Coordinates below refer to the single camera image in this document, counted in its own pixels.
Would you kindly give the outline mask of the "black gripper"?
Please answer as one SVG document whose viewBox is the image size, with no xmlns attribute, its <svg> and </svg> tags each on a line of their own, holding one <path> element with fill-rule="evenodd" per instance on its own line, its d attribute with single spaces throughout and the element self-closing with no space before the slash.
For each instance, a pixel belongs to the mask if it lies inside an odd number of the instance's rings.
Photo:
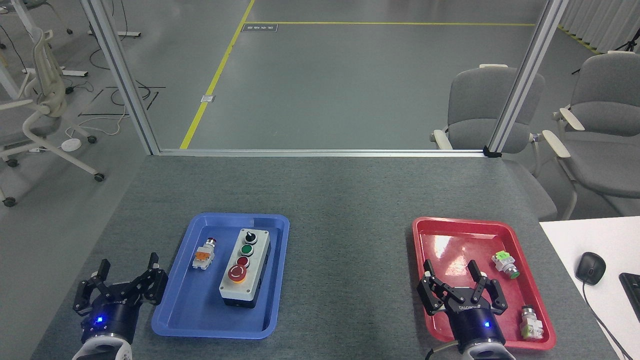
<svg viewBox="0 0 640 360">
<path fill-rule="evenodd" d="M 423 275 L 417 285 L 425 312 L 428 316 L 446 312 L 453 337 L 458 341 L 459 351 L 482 343 L 504 345 L 505 336 L 495 317 L 508 309 L 502 287 L 498 280 L 489 279 L 480 271 L 475 260 L 470 260 L 467 269 L 476 284 L 475 288 L 454 289 L 439 280 L 435 276 L 431 260 L 425 260 Z M 482 297 L 485 290 L 491 301 Z"/>
<path fill-rule="evenodd" d="M 73 310 L 79 316 L 89 314 L 81 322 L 82 343 L 89 338 L 106 336 L 118 337 L 132 344 L 142 303 L 147 302 L 153 306 L 162 303 L 169 276 L 160 268 L 156 252 L 150 254 L 146 271 L 119 291 L 123 301 L 111 301 L 113 292 L 105 284 L 110 268 L 109 260 L 103 259 L 98 271 L 89 280 L 78 283 Z M 96 289 L 101 295 L 91 305 L 91 295 Z"/>
</svg>

